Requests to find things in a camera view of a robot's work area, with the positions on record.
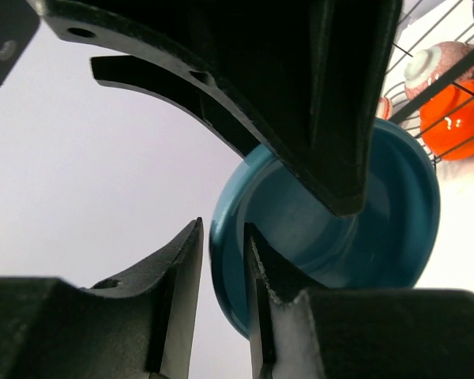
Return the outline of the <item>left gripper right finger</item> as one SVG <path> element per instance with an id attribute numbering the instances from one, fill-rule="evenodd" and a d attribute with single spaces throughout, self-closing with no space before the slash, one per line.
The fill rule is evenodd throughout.
<path id="1" fill-rule="evenodd" d="M 474 293 L 335 290 L 244 227 L 255 378 L 474 378 Z"/>

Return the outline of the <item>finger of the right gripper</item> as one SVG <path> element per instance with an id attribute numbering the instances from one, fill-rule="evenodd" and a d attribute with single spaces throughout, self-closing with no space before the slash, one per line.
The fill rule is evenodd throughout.
<path id="1" fill-rule="evenodd" d="M 241 157 L 259 145 L 217 101 L 164 68 L 130 55 L 92 57 L 90 62 L 98 84 L 140 92 L 177 107 L 196 118 Z"/>
<path id="2" fill-rule="evenodd" d="M 32 8 L 62 40 L 201 89 L 337 216 L 363 210 L 399 1 L 64 1 Z"/>

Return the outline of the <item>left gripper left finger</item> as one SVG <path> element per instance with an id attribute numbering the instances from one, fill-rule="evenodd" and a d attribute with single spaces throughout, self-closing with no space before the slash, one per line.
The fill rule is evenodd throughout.
<path id="1" fill-rule="evenodd" d="M 0 378 L 185 378 L 203 223 L 90 288 L 0 277 Z"/>

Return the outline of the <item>white orange floral bowl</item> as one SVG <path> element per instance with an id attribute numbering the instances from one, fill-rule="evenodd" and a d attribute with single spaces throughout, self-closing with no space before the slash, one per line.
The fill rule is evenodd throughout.
<path id="1" fill-rule="evenodd" d="M 393 113 L 392 101 L 385 96 L 381 96 L 378 101 L 375 117 L 383 119 L 383 120 L 389 120 L 392 113 Z"/>

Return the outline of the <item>black white leaf bowl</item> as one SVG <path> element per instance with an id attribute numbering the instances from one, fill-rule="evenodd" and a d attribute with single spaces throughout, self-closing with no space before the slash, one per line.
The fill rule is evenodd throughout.
<path id="1" fill-rule="evenodd" d="M 407 99 L 417 97 L 473 49 L 473 44 L 446 41 L 416 52 L 404 68 L 404 92 Z"/>

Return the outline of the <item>blue bowl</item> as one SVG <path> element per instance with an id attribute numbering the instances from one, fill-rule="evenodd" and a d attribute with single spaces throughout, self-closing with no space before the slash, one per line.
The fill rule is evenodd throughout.
<path id="1" fill-rule="evenodd" d="M 330 288 L 409 288 L 433 250 L 440 219 L 438 179 L 407 131 L 376 119 L 361 213 L 338 217 L 264 146 L 228 179 L 213 213 L 209 256 L 220 309 L 248 333 L 244 226 L 308 276 Z"/>

